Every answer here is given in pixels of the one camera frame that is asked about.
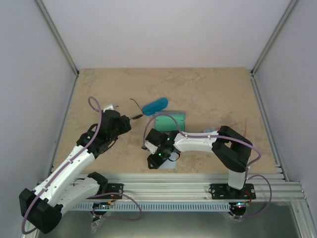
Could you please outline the light blue cleaning cloth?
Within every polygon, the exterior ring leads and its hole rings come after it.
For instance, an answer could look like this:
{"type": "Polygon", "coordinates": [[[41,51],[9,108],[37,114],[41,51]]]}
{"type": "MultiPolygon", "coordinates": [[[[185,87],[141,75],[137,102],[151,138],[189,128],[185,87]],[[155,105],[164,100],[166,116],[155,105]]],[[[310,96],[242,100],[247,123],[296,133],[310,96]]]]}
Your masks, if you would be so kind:
{"type": "Polygon", "coordinates": [[[159,169],[175,169],[178,158],[179,154],[172,153],[170,157],[159,167],[159,169]]]}

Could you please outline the grey-blue teal-lined glasses case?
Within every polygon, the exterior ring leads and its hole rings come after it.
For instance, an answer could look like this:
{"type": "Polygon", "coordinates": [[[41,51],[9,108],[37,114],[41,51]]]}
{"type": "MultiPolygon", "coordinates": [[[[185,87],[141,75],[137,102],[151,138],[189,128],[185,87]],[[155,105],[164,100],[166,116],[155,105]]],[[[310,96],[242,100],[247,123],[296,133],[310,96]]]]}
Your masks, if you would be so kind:
{"type": "Polygon", "coordinates": [[[161,111],[155,113],[155,129],[162,132],[185,130],[186,113],[182,111],[161,111]]]}

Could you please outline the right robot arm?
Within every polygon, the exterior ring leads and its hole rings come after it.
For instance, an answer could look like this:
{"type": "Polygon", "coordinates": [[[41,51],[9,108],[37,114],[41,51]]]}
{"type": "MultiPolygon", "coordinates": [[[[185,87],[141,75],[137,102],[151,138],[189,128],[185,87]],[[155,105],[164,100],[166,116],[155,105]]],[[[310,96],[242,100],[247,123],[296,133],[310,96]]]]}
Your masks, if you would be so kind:
{"type": "Polygon", "coordinates": [[[158,169],[171,154],[198,151],[214,153],[228,169],[227,192],[233,198],[245,193],[247,163],[253,150],[251,141],[228,126],[207,133],[168,133],[151,129],[144,138],[143,150],[150,152],[147,158],[149,169],[158,169]]]}

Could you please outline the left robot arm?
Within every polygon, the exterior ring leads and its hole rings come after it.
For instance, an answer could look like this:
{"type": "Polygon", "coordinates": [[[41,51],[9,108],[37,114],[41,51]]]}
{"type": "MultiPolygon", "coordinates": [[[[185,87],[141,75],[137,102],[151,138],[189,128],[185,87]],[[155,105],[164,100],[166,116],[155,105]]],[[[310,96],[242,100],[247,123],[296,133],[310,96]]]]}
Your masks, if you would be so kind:
{"type": "Polygon", "coordinates": [[[119,135],[131,130],[130,119],[116,110],[103,110],[98,124],[83,133],[69,156],[41,184],[19,194],[21,215],[42,233],[51,232],[62,216],[78,202],[96,196],[105,197],[108,180],[92,172],[78,185],[69,188],[79,173],[107,151],[119,135]]]}

